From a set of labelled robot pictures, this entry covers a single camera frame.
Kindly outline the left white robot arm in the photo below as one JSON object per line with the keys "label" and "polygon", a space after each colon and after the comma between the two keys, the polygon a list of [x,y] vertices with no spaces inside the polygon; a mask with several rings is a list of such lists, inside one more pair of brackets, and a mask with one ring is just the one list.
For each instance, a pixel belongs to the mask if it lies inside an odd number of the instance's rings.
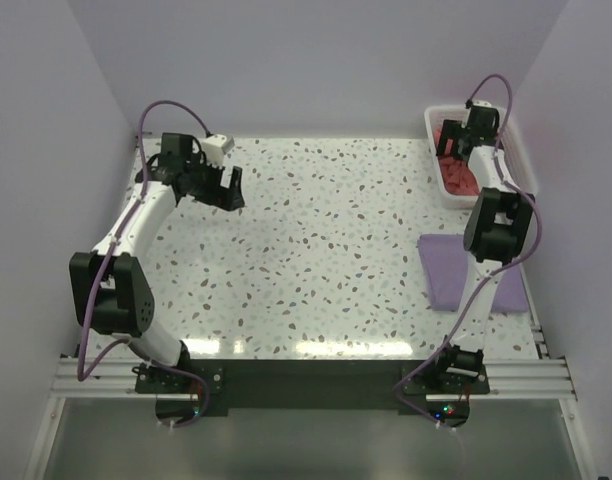
{"label": "left white robot arm", "polygon": [[112,337],[114,346],[126,345],[146,364],[148,379],[171,392],[191,384],[208,387],[193,372],[187,346],[155,319],[155,299],[141,259],[158,230],[180,201],[190,197],[227,212],[244,207],[242,170],[233,167],[223,186],[224,159],[233,149],[231,137],[209,134],[165,133],[160,151],[143,159],[131,197],[110,231],[89,252],[69,261],[71,289],[81,327],[76,375],[83,382],[100,363],[86,360],[91,332]]}

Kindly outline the red t shirt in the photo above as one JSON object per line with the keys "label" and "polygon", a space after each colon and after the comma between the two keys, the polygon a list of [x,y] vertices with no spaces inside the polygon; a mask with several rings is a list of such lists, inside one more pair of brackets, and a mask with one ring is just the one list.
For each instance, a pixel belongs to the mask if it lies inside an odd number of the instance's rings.
{"label": "red t shirt", "polygon": [[446,191],[455,196],[478,196],[480,189],[475,176],[466,163],[450,155],[438,160],[443,185]]}

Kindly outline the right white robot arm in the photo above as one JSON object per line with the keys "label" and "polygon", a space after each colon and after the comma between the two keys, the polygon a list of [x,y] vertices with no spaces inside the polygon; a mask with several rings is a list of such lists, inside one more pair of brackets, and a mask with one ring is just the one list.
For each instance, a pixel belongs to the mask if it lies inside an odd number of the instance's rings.
{"label": "right white robot arm", "polygon": [[520,256],[533,215],[533,199],[521,192],[504,159],[501,116],[485,101],[469,100],[461,120],[442,124],[437,156],[464,161],[479,186],[463,234],[467,274],[456,325],[433,363],[421,373],[429,392],[486,393],[485,321],[503,274]]}

